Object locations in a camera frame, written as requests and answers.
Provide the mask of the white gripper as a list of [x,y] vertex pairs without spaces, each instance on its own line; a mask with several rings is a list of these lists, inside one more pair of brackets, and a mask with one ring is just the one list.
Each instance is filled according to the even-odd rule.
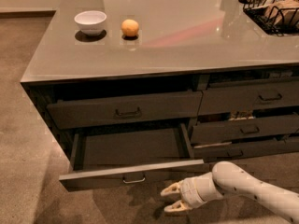
[[164,208],[166,213],[183,213],[198,208],[205,203],[221,200],[223,195],[217,190],[212,173],[189,177],[173,183],[161,191],[162,197],[180,194],[178,200]]

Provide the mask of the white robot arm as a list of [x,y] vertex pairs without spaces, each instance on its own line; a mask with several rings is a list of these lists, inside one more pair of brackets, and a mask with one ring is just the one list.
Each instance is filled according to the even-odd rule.
[[239,166],[221,161],[204,175],[185,178],[161,191],[162,197],[177,195],[179,200],[168,205],[168,214],[199,208],[224,198],[245,196],[276,215],[299,224],[299,194],[255,178]]

